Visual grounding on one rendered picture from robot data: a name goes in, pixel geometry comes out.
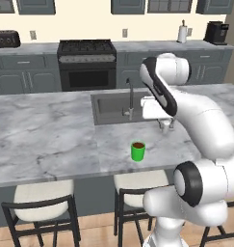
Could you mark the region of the grey lower cupboard run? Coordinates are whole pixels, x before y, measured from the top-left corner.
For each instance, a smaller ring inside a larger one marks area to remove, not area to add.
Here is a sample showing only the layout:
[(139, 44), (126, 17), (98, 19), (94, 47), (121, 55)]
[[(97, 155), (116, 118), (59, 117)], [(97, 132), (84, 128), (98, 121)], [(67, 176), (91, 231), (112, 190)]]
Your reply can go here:
[(56, 54), (0, 55), (0, 95), (61, 90)]
[[(129, 78), (135, 88), (142, 88), (139, 75), (141, 62), (147, 57), (157, 57), (162, 51), (119, 52), (117, 54), (117, 87), (128, 88)], [(173, 51), (177, 57), (185, 58), (192, 68), (188, 85), (220, 84), (226, 75), (232, 55), (231, 49), (226, 50), (188, 50)]]

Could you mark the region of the black toaster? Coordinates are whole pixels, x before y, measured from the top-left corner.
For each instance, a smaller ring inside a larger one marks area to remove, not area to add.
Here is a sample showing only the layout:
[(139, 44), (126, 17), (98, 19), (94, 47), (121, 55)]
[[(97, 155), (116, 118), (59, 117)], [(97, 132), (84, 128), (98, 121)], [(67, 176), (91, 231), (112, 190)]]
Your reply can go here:
[(15, 30), (0, 30), (0, 48), (17, 48), (20, 46), (20, 37)]

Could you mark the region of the dark grey tap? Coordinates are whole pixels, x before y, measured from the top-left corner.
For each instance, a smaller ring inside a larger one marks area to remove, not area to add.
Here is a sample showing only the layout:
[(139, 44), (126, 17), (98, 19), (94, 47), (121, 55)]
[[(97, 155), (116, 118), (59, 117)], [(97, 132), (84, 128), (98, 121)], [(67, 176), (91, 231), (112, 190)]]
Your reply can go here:
[(132, 82), (131, 82), (130, 78), (126, 79), (126, 84), (128, 84), (129, 87), (130, 87), (129, 107), (128, 107), (127, 111), (125, 111), (122, 108), (122, 116), (128, 116), (129, 117), (129, 121), (132, 121), (133, 113), (134, 113), (134, 89), (133, 89), (133, 85), (132, 85)]

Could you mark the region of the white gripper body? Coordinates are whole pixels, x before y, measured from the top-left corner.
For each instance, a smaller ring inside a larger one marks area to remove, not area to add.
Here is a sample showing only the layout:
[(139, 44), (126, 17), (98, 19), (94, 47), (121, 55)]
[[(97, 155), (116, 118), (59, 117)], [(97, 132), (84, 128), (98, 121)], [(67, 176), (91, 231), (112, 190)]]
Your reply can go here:
[(143, 118), (146, 120), (169, 118), (169, 115), (153, 96), (144, 96), (141, 99), (141, 107), (143, 109)]

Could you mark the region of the grey glazed upper cupboard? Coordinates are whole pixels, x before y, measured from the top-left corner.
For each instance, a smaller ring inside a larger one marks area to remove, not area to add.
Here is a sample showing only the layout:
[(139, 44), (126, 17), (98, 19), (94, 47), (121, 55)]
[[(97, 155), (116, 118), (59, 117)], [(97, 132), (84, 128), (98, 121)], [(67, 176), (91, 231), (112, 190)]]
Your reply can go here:
[(148, 0), (149, 14), (189, 14), (193, 0)]

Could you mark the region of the grey sink basin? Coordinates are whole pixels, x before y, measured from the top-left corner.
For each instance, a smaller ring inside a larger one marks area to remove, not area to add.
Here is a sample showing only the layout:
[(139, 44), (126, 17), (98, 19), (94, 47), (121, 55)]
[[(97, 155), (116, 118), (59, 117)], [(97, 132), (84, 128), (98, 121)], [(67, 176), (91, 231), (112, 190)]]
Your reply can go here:
[(91, 107), (95, 125), (144, 122), (141, 99), (149, 92), (135, 92), (133, 96), (133, 117), (124, 115), (129, 110), (130, 94), (99, 94), (91, 96)]

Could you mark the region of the green cup of hot chocolate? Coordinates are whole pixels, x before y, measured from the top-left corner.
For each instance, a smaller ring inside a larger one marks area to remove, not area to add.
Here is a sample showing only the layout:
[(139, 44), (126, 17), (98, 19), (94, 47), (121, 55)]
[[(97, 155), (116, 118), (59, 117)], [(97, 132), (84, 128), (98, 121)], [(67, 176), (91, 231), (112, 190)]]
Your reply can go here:
[(142, 161), (145, 152), (145, 143), (141, 141), (135, 141), (131, 144), (131, 158), (134, 161)]

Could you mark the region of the black coffee machine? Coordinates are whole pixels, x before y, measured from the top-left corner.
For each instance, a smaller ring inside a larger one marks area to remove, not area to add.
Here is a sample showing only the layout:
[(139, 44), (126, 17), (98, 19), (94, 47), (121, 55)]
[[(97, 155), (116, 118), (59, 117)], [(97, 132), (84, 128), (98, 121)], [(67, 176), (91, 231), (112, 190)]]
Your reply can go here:
[(222, 21), (209, 21), (204, 40), (214, 45), (226, 45), (225, 39), (229, 25)]

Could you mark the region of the black stool with white seat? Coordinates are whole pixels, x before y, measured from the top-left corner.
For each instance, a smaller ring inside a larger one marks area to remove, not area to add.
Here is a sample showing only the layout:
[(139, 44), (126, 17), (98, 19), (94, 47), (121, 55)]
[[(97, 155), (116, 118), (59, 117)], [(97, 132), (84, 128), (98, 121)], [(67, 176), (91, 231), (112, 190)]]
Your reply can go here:
[(21, 247), (19, 238), (35, 235), (43, 247), (43, 233), (57, 235), (72, 231), (74, 247), (80, 247), (80, 229), (74, 199), (74, 181), (58, 180), (17, 185), (12, 203), (2, 203), (14, 247)]
[(148, 220), (150, 231), (153, 218), (143, 209), (143, 194), (152, 188), (169, 185), (165, 170), (114, 175), (115, 183), (115, 213), (114, 236), (118, 236), (117, 247), (123, 246), (123, 224), (134, 222), (140, 243), (143, 244), (143, 234), (140, 221)]
[[(234, 207), (234, 201), (229, 201), (227, 203), (227, 205), (229, 207)], [(228, 239), (228, 238), (234, 237), (234, 233), (227, 233), (223, 226), (217, 226), (217, 229), (220, 232), (218, 235), (210, 235), (209, 234), (210, 227), (206, 227), (204, 229), (199, 247), (205, 247), (205, 244), (207, 242), (216, 241), (216, 240), (223, 240), (223, 239)]]

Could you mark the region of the black stove with oven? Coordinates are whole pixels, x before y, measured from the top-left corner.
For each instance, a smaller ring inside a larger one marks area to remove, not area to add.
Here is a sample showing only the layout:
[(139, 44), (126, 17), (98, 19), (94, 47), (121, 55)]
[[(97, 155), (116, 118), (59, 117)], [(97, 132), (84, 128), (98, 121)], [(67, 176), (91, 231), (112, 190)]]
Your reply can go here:
[(116, 87), (117, 51), (110, 39), (60, 40), (57, 57), (64, 92)]

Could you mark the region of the white paper towel roll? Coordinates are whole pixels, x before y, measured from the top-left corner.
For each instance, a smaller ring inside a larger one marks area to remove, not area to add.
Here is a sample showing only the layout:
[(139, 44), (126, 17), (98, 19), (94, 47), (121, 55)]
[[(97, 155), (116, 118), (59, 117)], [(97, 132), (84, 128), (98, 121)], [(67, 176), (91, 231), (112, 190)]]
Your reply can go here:
[(185, 43), (187, 41), (188, 27), (185, 24), (185, 20), (182, 20), (182, 24), (179, 26), (177, 41)]

